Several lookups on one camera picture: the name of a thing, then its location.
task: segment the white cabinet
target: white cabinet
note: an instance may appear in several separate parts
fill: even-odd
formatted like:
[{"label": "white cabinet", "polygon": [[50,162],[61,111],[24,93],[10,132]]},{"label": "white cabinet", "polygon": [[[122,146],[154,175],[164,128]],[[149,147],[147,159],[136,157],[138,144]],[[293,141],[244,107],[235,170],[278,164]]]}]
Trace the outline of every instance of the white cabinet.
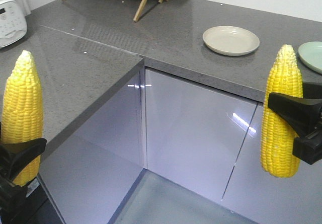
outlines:
[{"label": "white cabinet", "polygon": [[222,205],[260,224],[322,223],[322,161],[301,161],[292,178],[276,178],[260,163],[261,120],[258,107],[231,176]]},{"label": "white cabinet", "polygon": [[41,179],[66,223],[107,223],[140,174],[139,80],[130,80],[41,164]]},{"label": "white cabinet", "polygon": [[256,103],[147,69],[147,168],[219,202]]}]

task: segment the corn on the cob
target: corn on the cob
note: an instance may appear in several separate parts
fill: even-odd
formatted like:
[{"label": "corn on the cob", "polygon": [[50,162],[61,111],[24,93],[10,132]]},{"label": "corn on the cob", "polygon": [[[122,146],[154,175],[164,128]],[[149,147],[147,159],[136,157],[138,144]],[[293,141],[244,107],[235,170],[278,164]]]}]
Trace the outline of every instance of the corn on the cob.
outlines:
[{"label": "corn on the cob", "polygon": [[268,77],[262,119],[261,163],[263,169],[273,176],[292,177],[299,167],[299,159],[292,154],[297,134],[267,107],[271,92],[303,97],[302,76],[291,45],[283,45],[279,50]]},{"label": "corn on the cob", "polygon": [[[1,125],[2,143],[20,143],[40,138],[43,130],[43,106],[40,80],[34,58],[28,51],[19,56],[7,79]],[[35,158],[15,178],[25,185],[38,173],[40,156]]]}]

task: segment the kitchen cabinet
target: kitchen cabinet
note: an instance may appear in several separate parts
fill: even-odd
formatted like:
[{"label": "kitchen cabinet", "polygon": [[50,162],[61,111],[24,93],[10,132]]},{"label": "kitchen cabinet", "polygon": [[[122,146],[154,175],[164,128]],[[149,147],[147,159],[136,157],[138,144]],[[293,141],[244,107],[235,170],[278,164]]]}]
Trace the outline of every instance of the kitchen cabinet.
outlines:
[{"label": "kitchen cabinet", "polygon": [[147,168],[220,202],[256,102],[145,71]]},{"label": "kitchen cabinet", "polygon": [[276,178],[260,163],[263,107],[256,109],[222,205],[260,224],[322,223],[322,162],[301,161],[291,178]]},{"label": "kitchen cabinet", "polygon": [[142,171],[137,74],[41,164],[66,223],[107,223]]}]

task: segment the plate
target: plate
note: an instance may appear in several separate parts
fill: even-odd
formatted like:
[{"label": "plate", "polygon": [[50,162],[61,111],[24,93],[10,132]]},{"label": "plate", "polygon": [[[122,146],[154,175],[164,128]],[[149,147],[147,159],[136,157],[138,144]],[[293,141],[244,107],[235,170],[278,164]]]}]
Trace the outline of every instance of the plate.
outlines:
[{"label": "plate", "polygon": [[302,62],[312,70],[322,73],[322,42],[307,42],[298,48]]},{"label": "plate", "polygon": [[207,29],[202,38],[211,50],[229,56],[249,54],[260,45],[260,40],[254,33],[234,26]]}]

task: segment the gray countertop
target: gray countertop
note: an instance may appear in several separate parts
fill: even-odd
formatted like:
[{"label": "gray countertop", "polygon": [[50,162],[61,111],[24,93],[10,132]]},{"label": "gray countertop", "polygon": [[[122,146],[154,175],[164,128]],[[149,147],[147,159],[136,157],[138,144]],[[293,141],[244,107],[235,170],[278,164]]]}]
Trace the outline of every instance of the gray countertop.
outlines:
[{"label": "gray countertop", "polygon": [[[322,41],[322,23],[203,0],[149,0],[143,17],[132,21],[140,0],[61,0],[33,12],[38,24],[98,41],[146,57],[145,65],[204,85],[264,100],[266,80],[278,50],[295,51],[308,41]],[[254,53],[231,57],[209,50],[202,34],[232,25],[255,33]],[[301,62],[303,80],[321,75]]]},{"label": "gray countertop", "polygon": [[0,98],[22,50],[35,58],[42,84],[45,159],[143,67],[142,58],[34,25],[25,39],[0,49]]},{"label": "gray countertop", "polygon": [[[34,10],[27,35],[0,49],[0,95],[21,51],[30,50],[43,85],[44,137],[62,142],[143,67],[142,58],[145,66],[262,102],[279,48],[322,40],[320,22],[203,0],[149,0],[134,23],[140,1],[56,0]],[[219,25],[254,32],[260,47],[238,57],[212,52],[202,34]],[[322,81],[298,65],[304,81]]]}]

